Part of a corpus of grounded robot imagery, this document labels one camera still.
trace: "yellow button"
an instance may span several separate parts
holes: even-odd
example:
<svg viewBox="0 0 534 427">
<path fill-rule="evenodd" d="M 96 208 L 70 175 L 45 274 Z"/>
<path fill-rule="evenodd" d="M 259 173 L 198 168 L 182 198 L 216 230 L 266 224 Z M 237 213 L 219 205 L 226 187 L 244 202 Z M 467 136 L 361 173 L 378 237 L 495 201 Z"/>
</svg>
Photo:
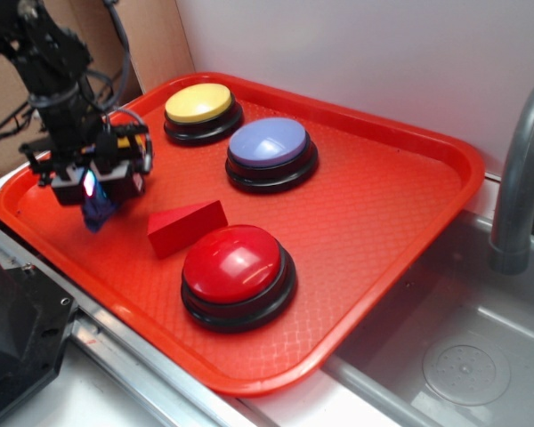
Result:
<svg viewBox="0 0 534 427">
<path fill-rule="evenodd" d="M 182 89 L 165 105 L 166 114 L 178 123 L 197 123 L 222 114 L 231 104 L 231 92 L 224 85 L 202 83 Z"/>
</svg>

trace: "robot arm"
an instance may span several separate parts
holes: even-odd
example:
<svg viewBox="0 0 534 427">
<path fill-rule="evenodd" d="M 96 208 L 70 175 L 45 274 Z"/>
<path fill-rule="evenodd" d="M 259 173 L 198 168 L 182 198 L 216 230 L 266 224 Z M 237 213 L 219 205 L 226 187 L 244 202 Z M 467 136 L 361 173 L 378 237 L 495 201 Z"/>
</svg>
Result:
<svg viewBox="0 0 534 427">
<path fill-rule="evenodd" d="M 128 42 L 115 2 L 103 0 L 125 50 L 122 87 Z M 73 32 L 53 22 L 42 0 L 0 0 L 0 54 L 20 74 L 29 92 L 28 105 L 37 110 L 48 133 L 20 147 L 32 171 L 40 175 L 40 185 L 51 185 L 62 205 L 81 205 L 91 230 L 91 212 L 100 210 L 99 220 L 93 222 L 102 224 L 120 203 L 143 194 L 143 176 L 152 167 L 147 127 L 136 115 L 128 125 L 111 125 L 107 113 L 119 93 L 105 101 L 96 99 L 88 80 L 91 54 Z M 41 151 L 51 154 L 38 160 L 35 153 Z M 96 182 L 96 199 L 85 189 L 87 176 Z M 99 197 L 102 203 L 95 201 Z M 85 207 L 91 203 L 93 210 Z"/>
</svg>

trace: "tray rim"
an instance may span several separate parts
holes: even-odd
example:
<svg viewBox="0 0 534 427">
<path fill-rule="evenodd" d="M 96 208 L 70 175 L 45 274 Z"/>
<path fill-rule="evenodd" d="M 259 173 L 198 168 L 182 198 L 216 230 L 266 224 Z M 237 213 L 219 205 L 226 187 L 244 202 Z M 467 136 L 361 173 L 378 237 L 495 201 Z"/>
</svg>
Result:
<svg viewBox="0 0 534 427">
<path fill-rule="evenodd" d="M 238 95 L 238 91 L 241 92 L 242 90 L 240 88 L 242 85 L 247 87 L 251 93 L 268 92 L 273 99 L 285 99 L 286 101 L 289 101 L 288 105 L 292 105 L 294 107 L 296 107 L 296 105 L 302 105 L 305 112 L 310 115 L 325 114 L 339 118 L 341 120 L 341 127 L 336 128 L 345 132 L 355 133 L 354 128 L 364 124 L 366 126 L 365 129 L 370 129 L 374 134 L 384 132 L 386 130 L 387 132 L 394 131 L 400 133 L 400 135 L 403 135 L 406 138 L 419 138 L 420 144 L 423 141 L 429 141 L 433 145 L 441 144 L 445 150 L 443 150 L 438 158 L 432 156 L 427 157 L 435 158 L 436 160 L 449 165 L 458 173 L 461 179 L 460 191 L 448 204 L 444 206 L 444 208 L 433 219 L 433 221 L 431 221 L 427 227 L 423 228 L 418 233 L 417 238 L 412 241 L 405 250 L 403 250 L 403 252 L 394 262 L 397 267 L 389 267 L 387 271 L 385 271 L 372 285 L 372 287 L 370 287 L 369 290 L 363 294 L 356 303 L 353 304 L 351 309 L 344 314 L 344 316 L 335 324 L 335 326 L 316 345 L 311 347 L 311 350 L 306 353 L 305 357 L 286 371 L 258 380 L 243 380 L 226 377 L 222 373 L 214 371 L 206 364 L 187 364 L 185 363 L 185 357 L 182 357 L 181 354 L 178 354 L 177 356 L 182 357 L 182 362 L 177 361 L 174 357 L 167 355 L 167 357 L 170 357 L 170 359 L 174 360 L 176 363 L 184 367 L 184 369 L 186 369 L 188 372 L 196 376 L 200 381 L 216 391 L 232 396 L 261 396 L 268 392 L 280 390 L 290 386 L 293 383 L 300 381 L 304 376 L 312 373 L 316 368 L 320 367 L 320 365 L 334 351 L 340 342 L 356 327 L 356 325 L 380 300 L 380 298 L 388 292 L 390 287 L 413 263 L 413 261 L 418 258 L 419 255 L 437 238 L 437 236 L 441 234 L 445 227 L 447 227 L 447 225 L 453 221 L 470 197 L 476 193 L 477 189 L 481 186 L 484 180 L 484 163 L 481 159 L 481 155 L 471 145 L 448 135 L 428 131 L 413 125 L 406 125 L 388 118 L 373 116 L 368 113 L 337 106 L 328 102 L 314 100 L 299 94 L 283 91 L 267 85 L 261 85 L 221 73 L 203 72 L 177 77 L 163 83 L 150 92 L 142 95 L 138 99 L 130 102 L 126 107 L 129 109 L 134 109 L 141 115 L 146 114 L 152 111 L 153 108 L 147 109 L 145 106 L 154 105 L 155 102 L 158 102 L 154 101 L 155 99 L 167 99 L 167 97 L 171 96 L 172 93 L 177 92 L 182 87 L 204 82 L 217 82 L 228 85 L 236 97 L 243 95 L 243 93 Z M 174 89 L 174 91 L 171 92 L 173 90 L 173 86 L 180 86 L 180 88 Z M 253 102 L 245 96 L 243 96 L 242 99 Z M 285 112 L 285 110 L 281 108 L 277 108 L 277 110 L 280 112 Z M 364 138 L 385 143 L 371 136 L 366 136 L 366 134 L 364 134 Z M 407 149 L 405 147 L 403 149 L 425 156 L 423 146 L 416 145 L 413 147 L 413 149 Z M 35 230 L 31 229 L 27 224 L 20 222 L 17 219 L 17 200 L 23 197 L 30 188 L 36 185 L 36 183 L 37 176 L 33 175 L 29 169 L 24 169 L 12 177 L 0 190 L 0 219 L 22 238 L 27 240 L 32 246 L 35 246 L 36 249 L 38 249 L 41 253 L 44 253 L 44 256 L 46 256 L 46 258 L 48 258 L 51 262 L 54 264 L 59 264 L 60 262 L 62 263 L 63 257 L 56 255 L 56 249 L 47 241 L 41 239 Z M 96 279 L 83 271 L 72 271 L 67 274 L 77 284 L 79 284 L 79 282 L 82 280 L 93 279 L 96 281 Z M 116 297 L 112 291 L 107 289 L 104 291 L 104 299 L 108 301 L 104 302 L 103 305 L 110 306 L 110 301 L 114 302 Z M 123 320 L 128 324 L 128 319 L 123 318 Z M 144 333 L 142 335 L 147 341 L 157 342 L 158 340 L 166 339 L 167 341 L 172 340 L 177 342 L 174 337 L 160 333 L 158 330 L 155 330 L 154 327 L 151 327 L 153 326 L 152 322 L 142 318 L 140 323 L 140 326 L 142 326 L 145 331 L 150 331 L 149 333 Z M 179 346 L 177 350 L 179 353 L 189 353 L 187 349 L 184 349 L 182 346 Z"/>
</svg>

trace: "stainless steel sink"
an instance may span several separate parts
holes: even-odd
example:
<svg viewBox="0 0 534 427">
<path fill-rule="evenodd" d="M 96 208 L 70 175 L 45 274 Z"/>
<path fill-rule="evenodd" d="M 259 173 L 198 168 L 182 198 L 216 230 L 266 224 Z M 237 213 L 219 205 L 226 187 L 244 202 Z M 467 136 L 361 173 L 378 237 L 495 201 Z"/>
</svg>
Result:
<svg viewBox="0 0 534 427">
<path fill-rule="evenodd" d="M 489 233 L 460 214 L 324 369 L 401 425 L 534 426 L 534 239 L 503 276 Z"/>
</svg>

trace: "blue button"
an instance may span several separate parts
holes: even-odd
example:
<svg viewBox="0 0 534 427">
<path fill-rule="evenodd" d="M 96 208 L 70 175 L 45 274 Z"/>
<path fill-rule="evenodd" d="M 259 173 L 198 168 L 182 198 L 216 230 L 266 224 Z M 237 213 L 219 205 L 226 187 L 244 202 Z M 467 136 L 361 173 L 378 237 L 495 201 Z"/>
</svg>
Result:
<svg viewBox="0 0 534 427">
<path fill-rule="evenodd" d="M 230 152 L 244 166 L 282 165 L 297 157 L 306 145 L 306 131 L 295 120 L 264 118 L 237 130 L 230 139 Z"/>
</svg>

